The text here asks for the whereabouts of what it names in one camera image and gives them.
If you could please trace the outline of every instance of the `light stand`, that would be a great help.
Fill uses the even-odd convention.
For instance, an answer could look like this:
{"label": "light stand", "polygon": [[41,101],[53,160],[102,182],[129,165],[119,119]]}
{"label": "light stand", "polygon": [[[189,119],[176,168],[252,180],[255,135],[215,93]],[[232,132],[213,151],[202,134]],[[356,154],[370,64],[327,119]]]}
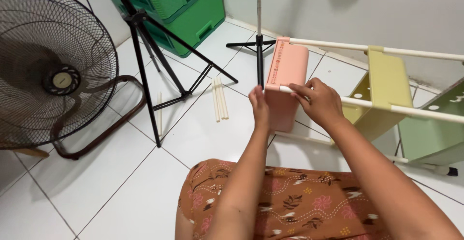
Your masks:
{"label": "light stand", "polygon": [[[258,0],[258,34],[256,35],[256,41],[252,43],[232,43],[226,44],[226,47],[245,47],[256,53],[256,66],[258,68],[258,85],[264,89],[264,68],[263,68],[263,52],[274,45],[276,41],[263,41],[263,35],[261,35],[261,0]],[[250,46],[256,46],[256,50],[250,48]]]}
{"label": "light stand", "polygon": [[[127,22],[130,28],[130,33],[132,35],[132,41],[134,43],[134,49],[136,50],[136,56],[137,56],[137,62],[139,65],[139,70],[140,70],[140,77],[142,78],[142,84],[143,84],[143,91],[145,93],[145,96],[147,98],[147,105],[148,105],[148,112],[150,114],[150,119],[151,119],[151,124],[153,127],[153,132],[154,132],[154,138],[156,141],[156,146],[159,148],[161,147],[161,142],[158,134],[158,129],[156,127],[156,121],[154,119],[154,111],[171,106],[173,104],[176,104],[178,102],[184,101],[188,96],[192,95],[193,91],[200,85],[201,81],[206,77],[207,73],[211,70],[211,68],[217,69],[220,73],[224,74],[226,77],[234,81],[235,83],[238,83],[239,81],[232,77],[230,74],[228,74],[226,71],[224,71],[222,68],[220,68],[218,65],[216,65],[214,62],[210,61],[208,58],[206,58],[203,54],[199,53],[196,51],[193,47],[191,47],[189,44],[184,42],[182,39],[177,37],[177,35],[173,34],[171,31],[166,29],[163,25],[155,21],[153,18],[151,18],[145,10],[140,9],[136,10],[135,7],[132,5],[130,0],[121,0],[122,4],[124,5],[128,16],[124,18],[124,20]],[[153,40],[152,36],[148,32],[147,28],[144,25],[144,22],[151,23],[152,25],[156,26],[158,29],[160,29],[162,32],[164,32],[166,35],[171,37],[173,40],[177,41],[180,43],[182,46],[186,47],[189,51],[200,57],[203,61],[208,63],[206,66],[205,70],[200,74],[200,76],[196,79],[192,87],[190,87],[189,90],[185,90],[182,84],[180,83],[179,79],[177,78],[176,74],[174,71],[171,69],[171,66],[167,62],[166,58],[164,57],[163,53],[161,52],[160,48],[156,44],[156,42]],[[138,36],[137,36],[137,31],[140,33],[140,36],[142,37],[142,41],[144,42],[145,46],[147,47],[148,53],[150,54],[150,57],[152,58],[156,69],[158,71],[159,67],[154,60],[154,56],[150,50],[153,49],[154,53],[156,56],[158,56],[159,61],[163,65],[163,67],[166,69],[167,73],[169,76],[171,76],[172,81],[174,81],[174,84],[177,86],[177,89],[179,90],[181,96],[175,99],[172,99],[170,101],[163,102],[161,104],[158,104],[156,106],[153,106],[152,101],[151,101],[151,96],[150,96],[150,90],[148,88],[148,82],[147,82],[147,75],[145,73],[145,68],[144,68],[144,63],[142,60],[142,53],[140,51],[140,42],[138,41]]]}

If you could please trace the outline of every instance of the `white tile floor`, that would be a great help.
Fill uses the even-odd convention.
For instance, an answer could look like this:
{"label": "white tile floor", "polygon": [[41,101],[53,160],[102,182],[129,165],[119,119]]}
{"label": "white tile floor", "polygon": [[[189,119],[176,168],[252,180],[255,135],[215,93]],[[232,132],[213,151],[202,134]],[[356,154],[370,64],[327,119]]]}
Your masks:
{"label": "white tile floor", "polygon": [[[194,95],[163,110],[162,148],[156,148],[147,108],[78,161],[59,157],[51,145],[41,148],[50,157],[39,158],[0,152],[0,239],[96,240],[174,238],[177,197],[189,168],[207,158],[237,161],[253,129],[247,94],[256,85],[256,56],[245,48],[226,48],[228,42],[254,40],[254,31],[224,22],[198,50],[239,80],[222,77],[230,119],[216,123],[209,89],[211,70]],[[132,40],[117,48],[120,73],[140,78]],[[310,52],[307,77],[319,77],[346,96],[366,70],[341,56]],[[194,55],[178,58],[167,51],[167,60],[186,89],[206,66]],[[272,49],[265,52],[269,66]],[[149,55],[143,59],[151,94],[163,100],[179,95],[162,68],[156,72]],[[435,96],[411,86],[414,107]],[[109,107],[85,129],[64,139],[70,151],[83,148],[102,130],[117,121],[140,99],[131,83],[120,85]],[[328,134],[299,109],[293,133],[329,140]],[[375,140],[384,154],[398,154],[397,127]],[[282,167],[349,171],[340,152],[320,144],[281,136],[270,137],[267,164]],[[454,165],[464,170],[464,163]],[[464,180],[439,176],[424,169],[399,167],[464,232]]]}

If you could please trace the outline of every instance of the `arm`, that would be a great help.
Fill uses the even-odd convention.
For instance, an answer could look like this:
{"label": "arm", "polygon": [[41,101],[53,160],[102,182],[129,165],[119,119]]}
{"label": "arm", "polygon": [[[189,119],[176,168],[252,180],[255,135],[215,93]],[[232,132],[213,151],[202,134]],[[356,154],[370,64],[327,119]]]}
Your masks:
{"label": "arm", "polygon": [[292,96],[306,114],[335,141],[393,238],[463,239],[443,211],[343,116],[334,89],[317,78],[289,88],[297,91]]}
{"label": "arm", "polygon": [[258,197],[266,164],[269,108],[260,86],[255,87],[248,97],[253,106],[255,129],[221,191],[206,240],[253,238]]}

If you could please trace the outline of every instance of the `person's right hand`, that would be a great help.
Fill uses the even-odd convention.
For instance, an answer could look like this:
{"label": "person's right hand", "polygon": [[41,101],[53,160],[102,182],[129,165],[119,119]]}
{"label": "person's right hand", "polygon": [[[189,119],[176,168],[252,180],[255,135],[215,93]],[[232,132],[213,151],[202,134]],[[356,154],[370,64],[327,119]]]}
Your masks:
{"label": "person's right hand", "polygon": [[325,130],[345,120],[340,96],[320,79],[312,78],[304,86],[292,83],[288,87],[296,91],[291,95],[299,101],[305,113]]}

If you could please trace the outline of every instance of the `person's left hand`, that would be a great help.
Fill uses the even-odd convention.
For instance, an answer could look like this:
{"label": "person's left hand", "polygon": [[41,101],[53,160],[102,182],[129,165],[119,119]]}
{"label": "person's left hand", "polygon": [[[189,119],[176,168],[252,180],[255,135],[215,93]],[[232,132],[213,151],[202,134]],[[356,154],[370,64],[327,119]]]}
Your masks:
{"label": "person's left hand", "polygon": [[264,100],[264,93],[261,85],[252,89],[248,98],[253,107],[253,116],[255,118],[255,130],[269,132],[269,107]]}

